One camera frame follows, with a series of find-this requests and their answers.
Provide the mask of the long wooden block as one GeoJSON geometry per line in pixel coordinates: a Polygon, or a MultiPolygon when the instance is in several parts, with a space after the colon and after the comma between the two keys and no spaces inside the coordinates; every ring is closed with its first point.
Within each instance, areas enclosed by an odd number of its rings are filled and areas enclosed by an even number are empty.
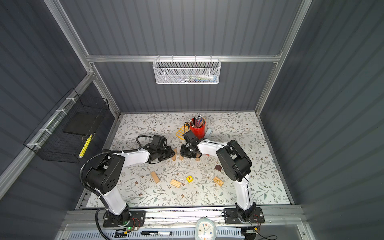
{"type": "Polygon", "coordinates": [[[158,184],[161,181],[155,171],[151,172],[151,177],[153,178],[156,184],[158,184]]]}

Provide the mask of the printed wooden block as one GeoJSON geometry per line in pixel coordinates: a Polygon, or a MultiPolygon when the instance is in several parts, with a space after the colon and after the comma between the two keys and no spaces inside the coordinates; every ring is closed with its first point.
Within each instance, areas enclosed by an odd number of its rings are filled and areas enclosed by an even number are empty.
{"type": "Polygon", "coordinates": [[[214,177],[213,182],[220,187],[224,184],[224,182],[221,179],[219,179],[218,177],[214,177]]]}

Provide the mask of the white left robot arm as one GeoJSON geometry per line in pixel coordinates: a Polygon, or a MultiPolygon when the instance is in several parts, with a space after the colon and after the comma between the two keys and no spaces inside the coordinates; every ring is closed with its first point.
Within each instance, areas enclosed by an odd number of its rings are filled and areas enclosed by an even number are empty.
{"type": "Polygon", "coordinates": [[[79,179],[85,189],[95,194],[107,210],[108,220],[117,226],[133,222],[128,204],[123,200],[117,184],[123,168],[162,162],[176,155],[165,137],[160,135],[136,137],[138,148],[104,151],[87,160],[81,167],[79,179]]]}

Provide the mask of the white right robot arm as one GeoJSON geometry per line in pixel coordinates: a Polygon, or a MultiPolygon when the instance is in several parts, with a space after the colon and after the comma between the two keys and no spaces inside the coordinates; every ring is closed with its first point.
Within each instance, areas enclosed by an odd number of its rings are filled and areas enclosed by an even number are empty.
{"type": "Polygon", "coordinates": [[[252,161],[242,147],[235,140],[217,143],[205,138],[198,139],[192,131],[186,132],[183,137],[186,144],[181,146],[182,157],[190,159],[210,155],[219,159],[225,174],[234,182],[238,218],[243,223],[249,222],[256,203],[251,196],[249,182],[252,161]]]}

